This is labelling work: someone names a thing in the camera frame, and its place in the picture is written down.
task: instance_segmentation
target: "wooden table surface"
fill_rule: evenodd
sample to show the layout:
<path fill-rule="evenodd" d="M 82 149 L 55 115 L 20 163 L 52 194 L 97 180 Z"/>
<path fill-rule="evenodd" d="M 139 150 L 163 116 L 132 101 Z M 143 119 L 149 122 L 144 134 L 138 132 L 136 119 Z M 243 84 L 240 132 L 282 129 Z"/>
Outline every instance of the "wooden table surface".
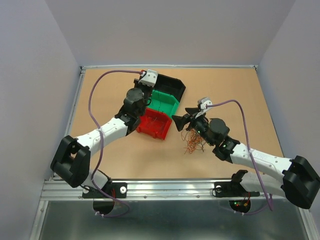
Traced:
<path fill-rule="evenodd" d="M 88 98 L 93 84 L 111 69 L 88 69 L 85 72 L 75 116 L 70 131 L 73 137 L 96 128 L 88 114 Z M 213 103 L 238 100 L 244 110 L 250 145 L 272 155 L 282 156 L 276 131 L 263 96 L 256 71 L 251 68 L 158 68 L 160 74 L 183 81 L 186 90 L 176 115 L 185 114 L 186 107 L 196 107 L 197 101 L 210 97 Z M 97 85 L 92 97 L 92 113 L 103 125 L 118 113 L 127 91 L 133 88 L 137 74 L 112 73 Z M 229 135 L 245 143 L 241 112 L 235 103 L 211 109 L 208 118 L 221 118 L 230 128 Z M 133 132 L 104 148 L 100 170 L 111 178 L 230 178 L 239 169 L 249 169 L 221 161 L 205 145 L 204 152 L 185 153 L 186 142 L 172 122 L 165 140 Z M 97 164 L 99 153 L 91 157 L 91 167 Z"/>

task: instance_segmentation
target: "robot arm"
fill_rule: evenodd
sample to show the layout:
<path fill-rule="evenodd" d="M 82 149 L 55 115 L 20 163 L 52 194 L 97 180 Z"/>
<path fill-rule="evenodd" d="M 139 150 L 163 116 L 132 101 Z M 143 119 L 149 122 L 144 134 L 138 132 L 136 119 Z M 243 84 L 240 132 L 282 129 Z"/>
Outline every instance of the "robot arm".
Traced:
<path fill-rule="evenodd" d="M 103 135 L 103 147 L 132 133 L 140 124 L 140 116 L 146 112 L 157 77 L 156 71 L 142 72 L 140 79 L 134 80 L 134 88 L 126 93 L 119 112 L 100 129 L 75 138 L 69 135 L 64 137 L 50 168 L 73 188 L 82 184 L 94 188 L 91 181 L 90 158 L 100 150 L 100 131 Z M 94 175 L 94 181 L 99 188 L 109 180 L 110 178 L 102 172 L 97 171 Z"/>
<path fill-rule="evenodd" d="M 208 97 L 200 99 L 195 108 L 186 108 L 184 116 L 172 116 L 178 131 L 188 124 L 187 131 L 196 132 L 210 145 L 213 153 L 222 161 L 254 168 L 248 147 L 228 134 L 230 129 L 219 118 L 210 121 L 205 117 L 212 107 Z M 260 172 L 262 182 L 269 194 L 286 197 L 292 204 L 309 209 L 320 189 L 320 177 L 303 157 L 295 159 L 273 156 L 255 149 L 250 152 Z M 241 193 L 262 192 L 256 174 L 240 170 L 230 182 L 217 182 L 216 197 L 237 197 Z"/>

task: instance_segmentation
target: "gray wall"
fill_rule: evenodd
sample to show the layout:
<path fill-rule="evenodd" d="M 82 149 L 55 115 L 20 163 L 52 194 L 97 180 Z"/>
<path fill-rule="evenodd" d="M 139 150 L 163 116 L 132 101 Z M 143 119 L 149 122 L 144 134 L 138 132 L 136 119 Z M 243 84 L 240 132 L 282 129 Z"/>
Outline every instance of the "gray wall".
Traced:
<path fill-rule="evenodd" d="M 44 0 L 0 2 L 0 239 L 29 239 L 78 64 Z"/>
<path fill-rule="evenodd" d="M 46 0 L 81 66 L 258 64 L 295 0 Z"/>
<path fill-rule="evenodd" d="M 320 173 L 320 1 L 296 0 L 258 77 L 284 154 Z M 311 208 L 320 230 L 320 194 Z"/>

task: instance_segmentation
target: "stacked bins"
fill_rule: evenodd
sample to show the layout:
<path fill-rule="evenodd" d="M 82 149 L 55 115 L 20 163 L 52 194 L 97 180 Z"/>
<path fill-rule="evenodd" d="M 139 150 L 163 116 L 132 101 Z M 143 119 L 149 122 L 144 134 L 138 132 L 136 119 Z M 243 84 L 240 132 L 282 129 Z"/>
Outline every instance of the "stacked bins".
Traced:
<path fill-rule="evenodd" d="M 137 127 L 138 133 L 145 133 L 153 138 L 165 139 L 172 123 L 172 115 L 178 109 L 186 86 L 177 78 L 158 74 L 151 103 Z"/>

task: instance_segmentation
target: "cable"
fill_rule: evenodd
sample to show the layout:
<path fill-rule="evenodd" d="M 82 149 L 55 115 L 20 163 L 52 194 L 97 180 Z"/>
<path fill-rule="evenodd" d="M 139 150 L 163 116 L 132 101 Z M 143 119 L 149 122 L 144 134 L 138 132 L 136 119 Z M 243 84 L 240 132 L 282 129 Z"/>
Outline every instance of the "cable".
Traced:
<path fill-rule="evenodd" d="M 105 193 L 104 191 L 101 190 L 101 188 L 99 188 L 97 186 L 97 184 L 95 183 L 95 180 L 94 180 L 94 176 L 101 164 L 101 161 L 102 161 L 102 157 L 103 157 L 103 154 L 104 154 L 104 135 L 103 135 L 103 132 L 101 131 L 101 126 L 100 124 L 98 123 L 98 121 L 96 120 L 96 118 L 94 117 L 94 115 L 92 114 L 91 112 L 91 100 L 92 100 L 92 96 L 94 94 L 94 91 L 95 91 L 95 88 L 97 86 L 97 84 L 100 82 L 100 80 L 107 74 L 112 74 L 112 73 L 130 73 L 130 74 L 142 74 L 143 70 L 142 71 L 131 71 L 131 70 L 111 70 L 111 71 L 107 71 L 105 72 L 104 74 L 102 74 L 97 80 L 96 82 L 94 83 L 92 89 L 91 89 L 91 92 L 90 92 L 90 96 L 89 96 L 89 101 L 88 101 L 88 112 L 89 112 L 89 115 L 90 117 L 92 118 L 92 120 L 94 121 L 98 131 L 99 131 L 99 134 L 100 134 L 100 155 L 99 155 L 99 160 L 98 160 L 98 163 L 96 164 L 93 172 L 92 172 L 92 175 L 91 175 L 91 182 L 92 184 L 94 185 L 94 187 L 101 193 L 103 194 L 105 197 L 109 198 L 109 199 L 112 199 L 113 201 L 115 202 L 118 202 L 120 204 L 123 204 L 125 206 L 127 206 L 127 211 L 123 212 L 123 213 L 120 213 L 120 214 L 116 214 L 116 215 L 112 215 L 112 216 L 109 216 L 109 215 L 104 215 L 104 214 L 101 214 L 99 212 L 96 212 L 95 214 L 96 215 L 100 215 L 101 217 L 103 218 L 116 218 L 116 217 L 120 217 L 120 216 L 123 216 L 125 214 L 127 214 L 129 211 L 130 211 L 130 206 L 128 203 L 122 201 L 122 200 L 119 200 L 113 196 L 110 196 L 109 194 Z"/>
<path fill-rule="evenodd" d="M 90 191 L 90 188 L 88 188 L 87 186 L 80 185 L 80 187 L 84 190 Z"/>
<path fill-rule="evenodd" d="M 224 210 L 227 210 L 229 212 L 233 212 L 233 213 L 238 213 L 238 214 L 241 214 L 241 215 L 246 215 L 246 216 L 250 216 L 250 215 L 255 215 L 255 214 L 258 214 L 258 213 L 261 213 L 263 210 L 265 210 L 267 207 L 268 207 L 268 204 L 264 205 L 263 207 L 261 207 L 260 209 L 256 210 L 256 211 L 253 211 L 253 212 L 247 212 L 247 213 L 244 213 L 244 212 L 240 212 L 240 211 L 235 211 L 235 210 L 231 210 L 229 208 L 226 208 L 226 207 L 223 207 L 223 206 L 220 206 L 222 209 Z"/>
<path fill-rule="evenodd" d="M 216 190 L 216 188 L 213 188 L 211 191 L 212 196 L 214 196 L 215 198 L 217 197 L 216 195 L 214 195 L 214 191 Z"/>
<path fill-rule="evenodd" d="M 115 189 L 113 188 L 111 192 L 112 192 L 112 197 L 115 198 L 115 197 L 116 197 L 116 191 L 115 191 Z"/>
<path fill-rule="evenodd" d="M 263 190 L 263 193 L 264 193 L 264 196 L 265 196 L 265 199 L 267 201 L 267 205 L 269 206 L 269 209 L 271 211 L 274 210 L 274 205 L 273 205 L 273 199 L 272 199 L 272 194 L 270 194 L 270 197 L 268 197 L 268 193 L 267 193 L 267 190 L 266 190 L 266 187 L 261 179 L 261 176 L 260 176 L 260 173 L 259 173 L 259 170 L 258 170 L 258 166 L 256 164 L 256 161 L 254 159 L 254 156 L 252 155 L 251 153 L 251 148 L 250 148 L 250 143 L 249 143 L 249 134 L 248 134 L 248 129 L 247 129 L 247 124 L 246 124 L 246 118 L 245 118 L 245 113 L 244 113 L 244 110 L 241 106 L 241 104 L 235 100 L 235 99 L 231 99 L 231 100 L 228 100 L 228 101 L 224 101 L 224 102 L 220 102 L 220 103 L 216 103 L 216 104 L 212 104 L 212 105 L 206 105 L 206 108 L 212 108 L 212 107 L 218 107 L 218 106 L 221 106 L 221 105 L 224 105 L 224 104 L 228 104 L 228 103 L 231 103 L 231 102 L 234 102 L 236 103 L 239 108 L 240 108 L 240 111 L 241 111 L 241 115 L 242 115 L 242 120 L 243 120 L 243 126 L 244 126 L 244 133 L 245 133 L 245 139 L 246 139 L 246 146 L 247 146 L 247 149 L 248 149 L 248 152 L 249 152 L 249 155 L 250 155 L 250 158 L 251 158 L 251 161 L 252 161 L 252 164 L 253 164 L 253 167 L 254 167 L 254 170 L 255 170 L 255 173 L 258 177 L 258 180 L 260 182 L 260 185 L 261 185 L 261 188 Z"/>
<path fill-rule="evenodd" d="M 246 203 L 245 203 L 245 204 L 248 204 L 248 203 L 249 203 L 249 201 L 250 201 L 250 198 L 251 198 L 251 196 L 250 196 L 250 192 L 248 192 L 248 194 L 249 194 L 248 201 L 246 201 Z"/>
<path fill-rule="evenodd" d="M 98 171 L 99 171 L 102 175 L 104 175 L 104 176 L 108 179 L 108 181 L 111 180 L 111 178 L 110 178 L 107 174 L 105 174 L 103 171 L 101 171 L 101 170 L 99 170 L 99 169 L 98 169 Z"/>

